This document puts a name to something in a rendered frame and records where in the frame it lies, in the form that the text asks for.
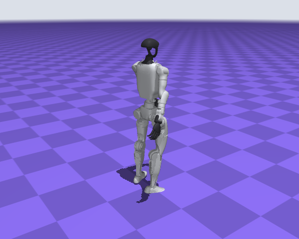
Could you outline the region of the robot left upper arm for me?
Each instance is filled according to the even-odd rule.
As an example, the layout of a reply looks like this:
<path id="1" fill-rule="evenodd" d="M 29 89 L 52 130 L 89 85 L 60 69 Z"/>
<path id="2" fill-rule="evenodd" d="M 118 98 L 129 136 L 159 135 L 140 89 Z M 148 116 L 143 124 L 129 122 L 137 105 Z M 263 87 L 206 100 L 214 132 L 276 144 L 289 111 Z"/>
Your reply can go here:
<path id="1" fill-rule="evenodd" d="M 137 71 L 136 71 L 136 67 L 137 67 L 137 64 L 139 63 L 140 61 L 136 62 L 134 65 L 132 65 L 132 70 L 135 72 L 135 75 L 137 76 Z"/>

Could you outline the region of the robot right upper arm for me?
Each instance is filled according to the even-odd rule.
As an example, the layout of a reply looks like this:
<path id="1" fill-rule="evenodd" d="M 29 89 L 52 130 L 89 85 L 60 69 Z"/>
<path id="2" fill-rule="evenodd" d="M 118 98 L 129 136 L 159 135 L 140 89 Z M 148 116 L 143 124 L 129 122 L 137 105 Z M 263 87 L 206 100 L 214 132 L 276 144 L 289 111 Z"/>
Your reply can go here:
<path id="1" fill-rule="evenodd" d="M 157 65 L 156 73 L 158 74 L 158 97 L 161 99 L 163 92 L 166 91 L 169 70 L 164 66 Z"/>

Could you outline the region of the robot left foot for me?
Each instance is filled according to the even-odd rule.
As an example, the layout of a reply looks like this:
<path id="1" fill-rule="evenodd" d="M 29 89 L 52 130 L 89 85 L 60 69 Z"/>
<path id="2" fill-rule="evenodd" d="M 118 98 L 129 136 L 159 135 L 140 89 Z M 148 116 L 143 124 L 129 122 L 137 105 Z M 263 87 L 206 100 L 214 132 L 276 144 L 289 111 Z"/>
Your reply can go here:
<path id="1" fill-rule="evenodd" d="M 142 171 L 142 175 L 139 176 L 138 174 L 134 177 L 134 183 L 139 183 L 143 178 L 147 175 L 146 171 Z"/>

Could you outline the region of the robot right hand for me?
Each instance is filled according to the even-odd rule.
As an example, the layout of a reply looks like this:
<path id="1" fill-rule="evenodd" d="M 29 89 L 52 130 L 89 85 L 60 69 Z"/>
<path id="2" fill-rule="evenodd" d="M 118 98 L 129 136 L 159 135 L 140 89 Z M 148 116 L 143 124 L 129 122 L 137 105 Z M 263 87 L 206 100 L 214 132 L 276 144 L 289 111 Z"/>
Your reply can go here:
<path id="1" fill-rule="evenodd" d="M 159 115 L 156 115 L 154 119 L 155 125 L 153 126 L 152 132 L 150 133 L 150 135 L 147 135 L 149 136 L 150 140 L 155 140 L 160 135 L 160 124 L 162 124 L 162 122 L 159 121 L 158 118 Z"/>

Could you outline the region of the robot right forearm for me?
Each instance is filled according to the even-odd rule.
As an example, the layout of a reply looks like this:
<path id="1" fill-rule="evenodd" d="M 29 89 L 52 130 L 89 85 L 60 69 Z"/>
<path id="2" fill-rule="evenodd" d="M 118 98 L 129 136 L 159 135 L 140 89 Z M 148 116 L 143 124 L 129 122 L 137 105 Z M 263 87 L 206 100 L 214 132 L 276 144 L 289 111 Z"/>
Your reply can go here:
<path id="1" fill-rule="evenodd" d="M 156 115 L 159 115 L 159 118 L 158 118 L 159 121 L 163 120 L 165 105 L 166 105 L 168 97 L 169 97 L 169 93 L 167 91 L 164 91 L 161 99 L 158 100 L 158 102 L 157 102 L 158 106 L 157 106 L 157 110 L 156 110 Z"/>

